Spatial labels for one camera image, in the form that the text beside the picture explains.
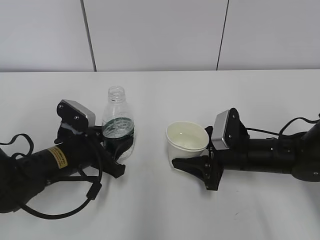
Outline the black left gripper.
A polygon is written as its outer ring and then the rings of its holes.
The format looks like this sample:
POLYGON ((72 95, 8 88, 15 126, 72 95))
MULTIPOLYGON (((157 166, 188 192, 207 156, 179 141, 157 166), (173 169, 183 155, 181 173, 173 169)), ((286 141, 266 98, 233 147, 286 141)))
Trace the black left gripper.
POLYGON ((101 126, 89 127, 84 132, 60 126, 54 143, 54 149, 62 157, 60 171, 64 175, 94 167, 119 178, 126 168, 120 158, 133 146, 134 137, 103 138, 101 126))

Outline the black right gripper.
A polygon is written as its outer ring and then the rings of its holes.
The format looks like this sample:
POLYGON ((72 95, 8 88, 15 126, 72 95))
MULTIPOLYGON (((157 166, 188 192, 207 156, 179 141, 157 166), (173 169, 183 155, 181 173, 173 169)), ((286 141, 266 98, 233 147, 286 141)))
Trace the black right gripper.
POLYGON ((215 157, 215 149, 212 143, 213 126, 204 129, 208 135, 208 156, 197 156, 191 158, 175 158, 172 165, 175 169, 181 170, 202 180, 208 191, 217 191, 224 172, 224 167, 215 157))

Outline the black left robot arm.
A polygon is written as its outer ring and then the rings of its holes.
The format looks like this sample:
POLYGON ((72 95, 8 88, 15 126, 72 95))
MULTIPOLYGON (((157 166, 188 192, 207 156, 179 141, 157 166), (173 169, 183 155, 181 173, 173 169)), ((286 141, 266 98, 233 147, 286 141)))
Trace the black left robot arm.
POLYGON ((26 154, 16 152, 8 156, 0 152, 0 212, 19 209, 46 220, 59 220, 75 215, 96 199, 102 187, 103 173, 119 178, 125 165, 118 163, 120 156, 134 143, 134 131, 120 138, 105 138, 101 126, 84 132, 60 127, 55 145, 33 152, 34 143, 23 133, 29 143, 26 154), (89 182, 86 200, 76 209, 62 214, 38 212, 27 203, 46 187, 59 182, 89 182))

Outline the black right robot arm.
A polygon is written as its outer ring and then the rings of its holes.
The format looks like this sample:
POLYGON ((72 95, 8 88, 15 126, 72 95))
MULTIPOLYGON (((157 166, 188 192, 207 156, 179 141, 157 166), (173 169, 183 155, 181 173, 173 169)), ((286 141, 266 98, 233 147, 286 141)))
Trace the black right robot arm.
POLYGON ((191 174, 209 191, 217 191, 224 170, 287 174, 305 182, 320 180, 320 121, 302 117, 312 124, 308 131, 284 134, 290 120, 270 138, 251 138, 235 108, 216 116, 209 136, 208 153, 203 156, 175 157, 175 169, 191 174))

